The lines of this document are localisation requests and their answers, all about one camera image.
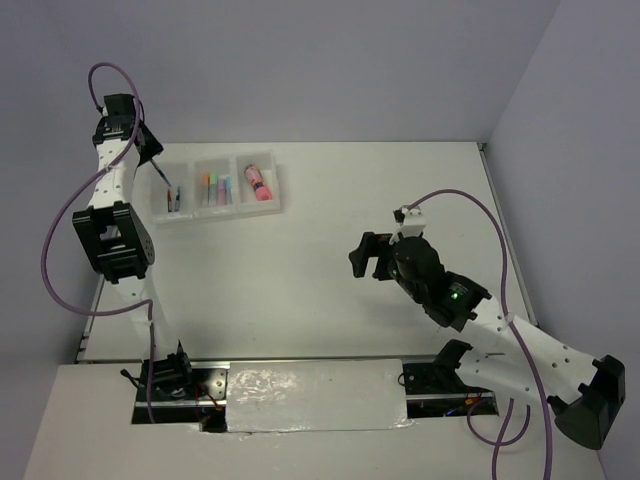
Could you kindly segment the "dark blue gel pen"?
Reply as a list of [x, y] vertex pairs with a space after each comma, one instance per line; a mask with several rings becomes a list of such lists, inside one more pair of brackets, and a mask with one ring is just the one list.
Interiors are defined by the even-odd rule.
[[160, 176], [160, 178], [163, 180], [163, 182], [167, 185], [167, 188], [171, 190], [173, 188], [172, 183], [167, 177], [167, 175], [164, 173], [164, 171], [161, 169], [161, 167], [157, 164], [157, 162], [152, 158], [149, 160], [149, 163], [152, 165], [152, 167], [154, 168], [156, 173]]

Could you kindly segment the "teal gel pen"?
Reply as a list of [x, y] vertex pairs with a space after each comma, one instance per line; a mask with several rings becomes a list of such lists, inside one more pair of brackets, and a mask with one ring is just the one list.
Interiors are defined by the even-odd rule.
[[175, 190], [175, 195], [174, 195], [173, 212], [174, 213], [179, 212], [180, 208], [181, 208], [181, 187], [178, 186]]

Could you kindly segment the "orange highlighter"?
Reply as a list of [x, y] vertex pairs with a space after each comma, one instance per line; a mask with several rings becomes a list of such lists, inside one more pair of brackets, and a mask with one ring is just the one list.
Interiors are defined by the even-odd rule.
[[211, 175], [209, 172], [203, 174], [202, 180], [202, 205], [208, 206], [210, 204], [210, 187], [211, 187]]

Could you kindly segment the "blue highlighter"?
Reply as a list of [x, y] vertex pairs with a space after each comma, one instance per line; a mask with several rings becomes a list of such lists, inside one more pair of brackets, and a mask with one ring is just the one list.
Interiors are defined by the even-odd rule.
[[225, 177], [225, 201], [226, 205], [230, 206], [233, 204], [233, 193], [232, 193], [232, 178], [230, 175]]

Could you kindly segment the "pink glue stick tube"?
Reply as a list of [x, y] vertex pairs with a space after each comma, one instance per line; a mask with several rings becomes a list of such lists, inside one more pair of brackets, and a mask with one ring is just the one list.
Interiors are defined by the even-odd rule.
[[262, 176], [262, 173], [257, 165], [247, 165], [244, 169], [244, 175], [258, 201], [269, 201], [273, 199], [272, 192], [267, 186], [264, 177]]

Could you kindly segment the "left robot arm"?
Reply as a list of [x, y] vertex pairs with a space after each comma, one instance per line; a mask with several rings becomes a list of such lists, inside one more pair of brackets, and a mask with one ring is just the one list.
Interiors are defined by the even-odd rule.
[[120, 314], [138, 335], [138, 384], [150, 396], [185, 398], [195, 389], [196, 374], [163, 312], [151, 275], [155, 247], [132, 203], [138, 168], [163, 147], [144, 124], [134, 95], [123, 93], [104, 97], [92, 142], [100, 177], [87, 207], [72, 215], [73, 227], [91, 267], [114, 286], [123, 303]]

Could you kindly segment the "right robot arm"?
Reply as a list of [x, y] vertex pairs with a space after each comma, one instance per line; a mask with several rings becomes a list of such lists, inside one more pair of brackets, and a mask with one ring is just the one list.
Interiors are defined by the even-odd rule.
[[442, 389], [466, 385], [522, 401], [542, 400], [570, 440], [590, 450], [604, 446], [626, 398], [619, 360], [582, 353], [507, 316], [486, 288], [446, 270], [420, 236], [393, 240], [366, 232], [348, 258], [356, 278], [374, 259], [375, 279], [396, 282], [438, 326], [452, 330], [435, 360], [435, 380]]

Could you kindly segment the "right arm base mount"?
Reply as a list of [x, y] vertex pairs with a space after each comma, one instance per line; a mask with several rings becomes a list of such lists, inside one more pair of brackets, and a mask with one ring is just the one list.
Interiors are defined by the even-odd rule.
[[470, 350], [469, 344], [451, 340], [433, 359], [402, 363], [397, 383], [404, 388], [409, 419], [498, 414], [492, 392], [465, 384], [456, 373]]

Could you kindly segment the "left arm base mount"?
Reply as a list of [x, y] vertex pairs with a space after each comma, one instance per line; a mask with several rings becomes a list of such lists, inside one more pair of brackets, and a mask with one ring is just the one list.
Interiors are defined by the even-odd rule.
[[145, 360], [137, 375], [127, 369], [120, 375], [135, 389], [132, 424], [192, 424], [206, 433], [228, 430], [227, 367], [193, 363], [179, 347], [163, 360]]

